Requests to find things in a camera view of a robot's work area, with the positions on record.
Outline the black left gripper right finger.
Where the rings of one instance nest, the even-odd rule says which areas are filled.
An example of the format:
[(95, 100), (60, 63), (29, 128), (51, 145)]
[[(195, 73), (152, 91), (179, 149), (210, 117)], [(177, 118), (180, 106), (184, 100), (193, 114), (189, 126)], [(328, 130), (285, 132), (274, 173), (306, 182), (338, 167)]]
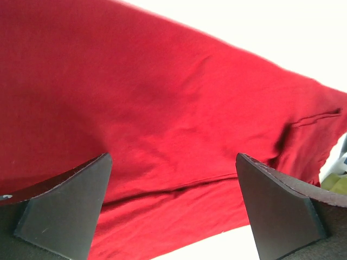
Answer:
[(260, 259), (346, 259), (346, 196), (239, 153), (236, 170)]

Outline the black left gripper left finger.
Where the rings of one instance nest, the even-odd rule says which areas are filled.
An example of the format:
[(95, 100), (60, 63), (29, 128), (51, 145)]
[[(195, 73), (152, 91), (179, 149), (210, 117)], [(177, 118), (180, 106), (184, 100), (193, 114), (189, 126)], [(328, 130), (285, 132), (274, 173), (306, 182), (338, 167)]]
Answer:
[(1, 193), (1, 259), (87, 259), (111, 174), (101, 154), (33, 186)]

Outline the red t-shirt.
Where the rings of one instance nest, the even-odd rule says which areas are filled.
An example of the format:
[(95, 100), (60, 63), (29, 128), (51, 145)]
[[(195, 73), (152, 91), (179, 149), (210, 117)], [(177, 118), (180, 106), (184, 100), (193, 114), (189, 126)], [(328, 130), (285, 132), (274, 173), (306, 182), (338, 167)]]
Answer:
[(1, 194), (113, 160), (90, 259), (248, 224), (238, 153), (314, 186), (346, 94), (114, 1), (1, 1)]

